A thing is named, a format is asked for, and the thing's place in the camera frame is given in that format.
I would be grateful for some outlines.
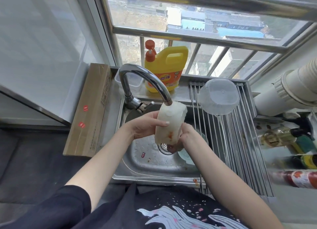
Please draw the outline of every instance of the sink drain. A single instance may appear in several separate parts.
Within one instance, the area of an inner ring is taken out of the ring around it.
[[[165,143],[159,144],[159,145],[158,145],[158,149],[159,149],[164,155],[171,155],[171,154],[172,154],[171,152],[169,152],[169,151],[167,150],[167,144],[165,144]]]

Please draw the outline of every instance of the dish soap bottle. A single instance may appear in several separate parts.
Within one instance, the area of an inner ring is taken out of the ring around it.
[[[155,42],[147,40],[145,48],[144,67],[155,74],[166,86],[168,91],[178,86],[180,76],[182,75],[188,58],[188,48],[186,46],[167,47],[158,54],[155,49]],[[145,87],[153,93],[158,92],[149,82]]]

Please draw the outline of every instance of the faucet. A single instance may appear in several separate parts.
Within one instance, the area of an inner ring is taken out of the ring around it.
[[[136,75],[139,75],[143,79],[148,81],[151,85],[153,85],[153,87],[156,88],[157,91],[162,96],[162,99],[165,105],[170,106],[173,103],[169,91],[167,90],[166,86],[161,82],[161,80],[158,77],[156,77],[155,74],[143,68],[142,66],[136,65],[136,64],[124,64],[120,67],[118,72],[119,72],[120,81],[123,87],[123,91],[125,95],[124,101],[127,105],[127,108],[135,109],[138,112],[143,113],[150,106],[154,105],[154,102],[152,101],[149,104],[145,104],[132,95],[129,82],[126,77],[126,73],[134,73]]]

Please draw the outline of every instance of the person's left arm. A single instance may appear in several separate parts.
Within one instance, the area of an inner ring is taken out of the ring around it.
[[[132,141],[153,135],[156,126],[168,126],[168,122],[156,119],[157,115],[158,111],[154,111],[125,123],[112,139],[66,183],[66,185],[79,186],[89,194],[92,211],[96,208]]]

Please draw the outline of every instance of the person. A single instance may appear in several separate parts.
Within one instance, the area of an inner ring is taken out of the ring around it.
[[[153,135],[158,111],[125,123],[112,139],[54,195],[3,228],[41,229],[282,229],[264,201],[230,170],[205,140],[186,123],[182,144],[205,179],[214,199],[185,186],[139,194],[132,184],[115,201],[97,204],[134,139]],[[175,152],[177,147],[170,147]]]

